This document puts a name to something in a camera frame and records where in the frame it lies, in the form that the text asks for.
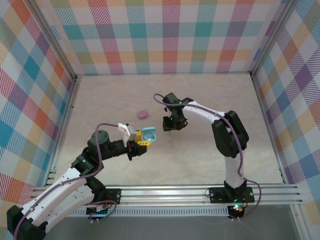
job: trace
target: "white floor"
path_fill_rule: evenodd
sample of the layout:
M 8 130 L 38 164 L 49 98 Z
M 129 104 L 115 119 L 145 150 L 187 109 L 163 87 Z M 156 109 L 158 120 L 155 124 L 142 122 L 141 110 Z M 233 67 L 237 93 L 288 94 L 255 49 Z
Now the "white floor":
M 97 178 L 106 185 L 222 184 L 225 161 L 215 146 L 211 126 L 190 121 L 181 131 L 163 132 L 164 106 L 154 93 L 173 92 L 208 108 L 236 111 L 250 140 L 244 174 L 259 183 L 282 183 L 278 163 L 267 133 L 249 74 L 175 74 L 86 76 L 80 83 L 75 106 L 59 158 L 56 179 L 87 146 L 97 124 L 129 123 L 136 129 L 157 127 L 157 141 L 140 157 L 127 155 L 103 162 Z M 137 118 L 148 110 L 149 117 Z M 110 140 L 121 138 L 114 127 L 102 127 Z

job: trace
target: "robotic arm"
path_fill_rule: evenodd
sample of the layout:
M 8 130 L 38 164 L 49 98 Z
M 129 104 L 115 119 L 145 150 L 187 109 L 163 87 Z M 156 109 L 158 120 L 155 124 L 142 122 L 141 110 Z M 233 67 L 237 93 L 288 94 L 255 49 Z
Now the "robotic arm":
M 128 124 L 117 125 L 121 132 L 122 139 L 110 141 L 106 131 L 98 131 L 98 143 L 101 150 L 102 160 L 127 154 L 131 161 L 133 157 L 140 156 L 149 150 L 151 141 L 143 141 L 143 133 L 136 131 Z M 65 218 L 74 210 L 101 201 L 113 201 L 120 203 L 121 189 L 107 189 L 105 185 L 94 176 L 84 177 L 78 180 L 63 184 L 64 181 L 87 176 L 97 171 L 99 167 L 96 135 L 92 134 L 83 150 L 71 167 L 53 185 L 46 189 L 36 199 L 26 203 L 22 207 L 12 206 L 7 211 L 7 229 L 14 235 L 18 223 L 30 210 L 31 212 L 22 221 L 18 232 L 18 240 L 43 240 L 59 221 Z M 32 207 L 38 199 L 43 199 Z M 87 213 L 97 211 L 96 207 L 88 207 Z
M 241 165 L 240 151 L 236 137 L 240 142 L 242 154 L 247 148 L 249 136 L 241 120 L 234 111 L 220 112 L 198 104 L 191 98 L 178 99 L 172 92 L 163 100 L 166 112 L 170 116 L 163 117 L 163 130 L 181 130 L 188 125 L 189 120 L 198 119 L 204 124 L 211 125 L 215 145 L 224 156 L 226 176 L 224 188 L 209 188 L 211 203 L 253 203 L 254 197 L 251 187 L 247 187 L 247 181 L 242 177 L 244 166 Z M 236 136 L 228 129 L 227 120 L 234 129 Z M 234 216 L 243 217 L 244 211 L 236 212 Z

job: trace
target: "pink object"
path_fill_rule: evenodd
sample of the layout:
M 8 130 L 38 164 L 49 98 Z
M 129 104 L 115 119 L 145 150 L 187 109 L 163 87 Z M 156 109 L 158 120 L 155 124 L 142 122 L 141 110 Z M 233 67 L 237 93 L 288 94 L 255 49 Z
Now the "pink object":
M 148 111 L 142 110 L 138 112 L 138 119 L 146 119 L 148 117 Z

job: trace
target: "colorful checkered fabric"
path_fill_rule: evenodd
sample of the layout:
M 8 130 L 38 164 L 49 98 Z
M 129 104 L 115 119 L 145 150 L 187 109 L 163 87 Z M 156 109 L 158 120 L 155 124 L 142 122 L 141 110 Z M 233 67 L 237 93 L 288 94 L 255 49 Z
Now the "colorful checkered fabric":
M 72 65 L 97 75 L 247 72 L 285 0 L 37 2 Z
M 320 236 L 320 0 L 299 1 L 255 82 L 288 182 Z
M 0 239 L 44 180 L 72 82 L 23 0 L 0 4 Z
M 281 3 L 279 4 L 273 18 L 272 18 L 272 21 L 269 25 L 269 27 L 267 28 L 263 38 L 262 38 L 262 41 L 260 43 L 260 46 L 258 48 L 258 50 L 256 51 L 255 55 L 254 55 L 254 58 L 253 58 L 253 61 L 251 62 L 250 64 L 250 67 L 249 67 L 249 72 L 251 72 L 255 66 L 255 64 L 257 63 L 257 59 L 258 57 L 260 56 L 262 50 L 264 49 L 264 47 L 266 47 L 266 43 L 267 43 L 267 40 L 269 39 L 271 33 L 274 31 L 274 29 L 276 28 L 277 26 L 277 20 L 279 19 L 281 13 L 283 12 L 283 9 L 286 5 L 286 3 L 288 2 L 288 0 L 281 0 Z

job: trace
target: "teal plastic object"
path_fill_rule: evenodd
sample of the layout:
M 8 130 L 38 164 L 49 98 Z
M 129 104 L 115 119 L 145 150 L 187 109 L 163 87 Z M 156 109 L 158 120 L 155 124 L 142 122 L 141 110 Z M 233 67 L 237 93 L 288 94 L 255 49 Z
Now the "teal plastic object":
M 142 132 L 141 140 L 148 141 L 148 142 L 156 141 L 157 140 L 157 136 L 155 134 L 156 130 L 157 128 L 155 126 L 145 127 L 141 129 L 141 132 Z

